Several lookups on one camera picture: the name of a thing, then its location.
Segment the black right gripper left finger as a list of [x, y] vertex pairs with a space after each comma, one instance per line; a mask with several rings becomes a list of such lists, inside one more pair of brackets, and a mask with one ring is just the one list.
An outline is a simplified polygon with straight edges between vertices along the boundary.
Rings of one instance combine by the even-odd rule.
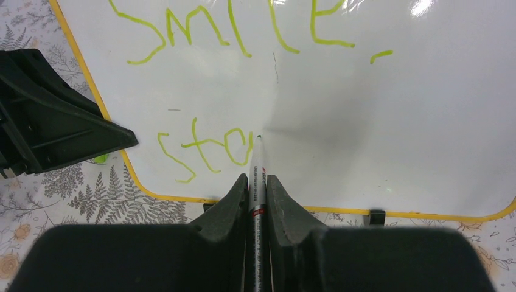
[[10, 291], [243, 291], [248, 178], [188, 224], [61, 225]]

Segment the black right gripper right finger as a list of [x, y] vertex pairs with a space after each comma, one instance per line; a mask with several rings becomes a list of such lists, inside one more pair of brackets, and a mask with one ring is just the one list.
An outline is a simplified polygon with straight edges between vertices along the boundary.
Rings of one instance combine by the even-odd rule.
[[274, 291], [493, 291], [473, 246], [449, 228], [330, 227], [267, 179]]

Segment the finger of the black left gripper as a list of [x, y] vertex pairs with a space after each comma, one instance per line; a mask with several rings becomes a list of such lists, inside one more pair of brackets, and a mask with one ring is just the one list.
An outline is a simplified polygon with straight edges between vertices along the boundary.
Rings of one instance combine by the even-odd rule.
[[37, 49], [1, 51], [1, 178], [61, 169], [138, 144]]

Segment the green white marker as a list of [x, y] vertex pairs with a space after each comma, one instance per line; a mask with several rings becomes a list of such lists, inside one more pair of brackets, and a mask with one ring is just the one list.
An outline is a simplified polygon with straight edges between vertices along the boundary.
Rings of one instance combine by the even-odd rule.
[[245, 291], [270, 291], [270, 263], [267, 232], [267, 172], [262, 136], [253, 148], [248, 177], [248, 232], [246, 239]]

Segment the yellow framed whiteboard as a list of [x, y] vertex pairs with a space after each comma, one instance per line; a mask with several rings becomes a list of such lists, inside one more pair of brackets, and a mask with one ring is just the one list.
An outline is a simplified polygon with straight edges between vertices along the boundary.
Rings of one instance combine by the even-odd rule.
[[252, 152], [322, 212], [515, 211], [514, 1], [52, 1], [156, 198], [220, 199]]

